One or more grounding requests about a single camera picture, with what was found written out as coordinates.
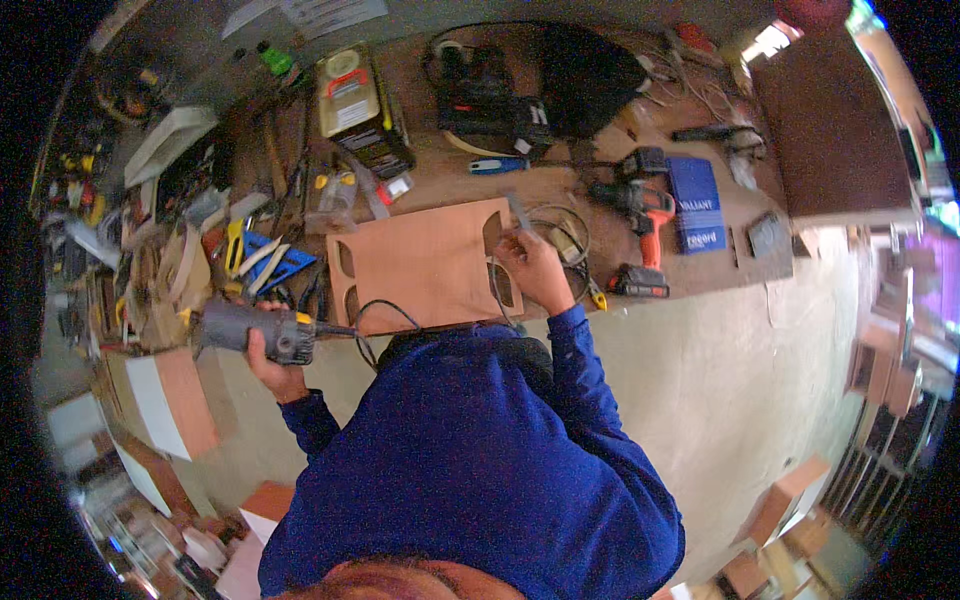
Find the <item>paper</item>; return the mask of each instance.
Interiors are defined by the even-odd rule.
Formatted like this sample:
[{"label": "paper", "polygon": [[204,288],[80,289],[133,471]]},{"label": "paper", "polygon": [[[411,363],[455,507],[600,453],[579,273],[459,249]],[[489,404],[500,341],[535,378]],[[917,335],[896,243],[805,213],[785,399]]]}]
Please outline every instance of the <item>paper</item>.
[{"label": "paper", "polygon": [[280,6],[306,39],[387,13],[383,0],[283,0]]},{"label": "paper", "polygon": [[220,39],[227,39],[228,36],[235,34],[241,27],[250,23],[264,12],[280,6],[280,0],[252,0],[233,12],[224,25],[224,30],[220,33]]},{"label": "paper", "polygon": [[370,117],[370,110],[367,108],[367,101],[361,100],[356,104],[337,110],[337,128],[345,130],[357,123],[363,123],[368,117]]}]

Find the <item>cordless drill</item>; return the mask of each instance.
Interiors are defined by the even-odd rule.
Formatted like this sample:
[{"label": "cordless drill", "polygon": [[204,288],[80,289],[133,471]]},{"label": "cordless drill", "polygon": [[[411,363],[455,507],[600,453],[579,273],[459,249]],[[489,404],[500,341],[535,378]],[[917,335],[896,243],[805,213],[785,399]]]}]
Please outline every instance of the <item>cordless drill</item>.
[{"label": "cordless drill", "polygon": [[670,287],[660,270],[660,226],[673,219],[676,204],[669,194],[643,185],[594,183],[589,195],[630,221],[630,229],[640,238],[643,266],[623,264],[611,278],[608,289],[615,294],[648,298],[668,298]]}]

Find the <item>plywood panel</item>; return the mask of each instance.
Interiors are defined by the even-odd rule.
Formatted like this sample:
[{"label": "plywood panel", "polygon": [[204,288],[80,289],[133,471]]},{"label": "plywood panel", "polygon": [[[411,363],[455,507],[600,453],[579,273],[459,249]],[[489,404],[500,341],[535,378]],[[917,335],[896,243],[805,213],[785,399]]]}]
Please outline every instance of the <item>plywood panel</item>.
[{"label": "plywood panel", "polygon": [[[383,299],[407,311],[422,327],[500,317],[491,293],[483,227],[491,217],[510,228],[505,198],[457,204],[359,226],[327,236],[330,282],[337,322],[349,324],[347,296],[356,287],[358,306]],[[341,260],[342,248],[351,260]],[[349,263],[352,263],[352,276]],[[515,285],[508,315],[523,313]],[[392,308],[372,306],[360,322],[367,335],[413,328]]]},{"label": "plywood panel", "polygon": [[167,517],[197,513],[169,462],[125,431],[114,431],[113,440],[133,486],[157,510]]},{"label": "plywood panel", "polygon": [[765,543],[793,510],[805,515],[827,481],[830,465],[817,455],[774,482],[750,525],[749,535],[757,547]]}]

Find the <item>person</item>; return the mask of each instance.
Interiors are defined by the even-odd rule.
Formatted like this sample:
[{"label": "person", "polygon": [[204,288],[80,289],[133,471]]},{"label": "person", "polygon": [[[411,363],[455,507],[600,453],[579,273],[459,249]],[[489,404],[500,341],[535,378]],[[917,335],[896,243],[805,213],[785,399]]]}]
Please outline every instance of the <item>person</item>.
[{"label": "person", "polygon": [[263,551],[265,596],[647,597],[676,572],[681,515],[621,431],[556,251],[522,229],[494,254],[549,313],[552,361],[502,324],[398,335],[343,429],[250,330],[308,462]]}]

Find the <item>workbench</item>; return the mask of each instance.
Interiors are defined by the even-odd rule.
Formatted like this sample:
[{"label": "workbench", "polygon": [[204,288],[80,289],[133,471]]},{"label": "workbench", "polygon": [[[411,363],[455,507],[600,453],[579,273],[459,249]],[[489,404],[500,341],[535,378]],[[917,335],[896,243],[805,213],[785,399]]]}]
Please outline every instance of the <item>workbench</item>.
[{"label": "workbench", "polygon": [[[653,36],[607,30],[602,32],[635,53],[656,44]],[[486,40],[504,49],[508,68],[511,69],[516,93],[536,95],[539,90],[538,61],[529,53],[536,44],[529,43],[526,32],[498,27],[484,30],[462,30],[451,35],[465,44]],[[496,176],[468,174],[468,164],[476,156],[451,147],[436,128],[436,104],[429,82],[420,67],[420,56],[429,36],[410,36],[374,46],[372,53],[387,86],[399,101],[404,112],[411,146],[417,158],[417,167],[411,171],[414,187],[390,206],[392,215],[404,214],[450,204],[486,200],[502,196],[504,190],[513,188],[516,195],[529,209],[543,204],[563,204],[575,209],[587,222],[592,236],[588,264],[593,278],[601,286],[610,279],[621,263],[642,264],[638,238],[631,232],[627,222],[604,206],[594,204],[584,196],[585,187],[578,181],[577,173],[569,167],[534,166],[528,171],[519,171]],[[694,84],[705,81],[719,83],[720,71],[688,62],[687,74]],[[724,85],[731,102],[761,131],[765,123],[758,107],[734,96],[732,84]],[[680,255],[672,224],[661,228],[663,247],[662,269],[671,288],[671,298],[680,299],[708,292],[743,287],[764,281],[789,278],[793,275],[793,255],[789,237],[775,252],[761,258],[750,256],[745,227],[767,211],[776,211],[783,216],[783,191],[780,172],[773,153],[756,164],[758,191],[750,191],[732,179],[724,151],[719,144],[673,143],[669,134],[677,129],[700,127],[714,122],[708,109],[692,96],[670,99],[672,104],[660,107],[648,99],[633,102],[640,124],[634,141],[619,122],[619,117],[594,137],[596,152],[593,159],[619,160],[638,146],[658,146],[668,156],[695,156],[708,159],[713,168],[725,223],[732,229],[736,259],[728,240],[722,251]],[[309,108],[304,102],[295,101],[287,108],[275,110],[277,152],[286,168],[292,168],[300,152],[303,115]],[[262,123],[252,117],[256,111],[249,108],[236,109],[227,118],[227,125],[236,140],[234,152],[234,180],[230,200],[243,198],[258,182],[271,180],[269,160],[263,144]],[[318,134],[311,133],[314,139]],[[547,159],[570,159],[569,149],[558,142],[545,157]],[[648,180],[648,184],[666,188],[665,176]],[[358,197],[354,207],[357,223],[369,221],[372,214],[366,203]],[[301,248],[320,255],[324,253],[321,236],[308,236]],[[290,280],[290,288],[298,294],[307,284],[308,276],[298,274]],[[608,294],[611,310],[635,304],[640,300]],[[588,310],[593,309],[586,300]],[[522,319],[545,316],[544,311],[528,302]]]}]

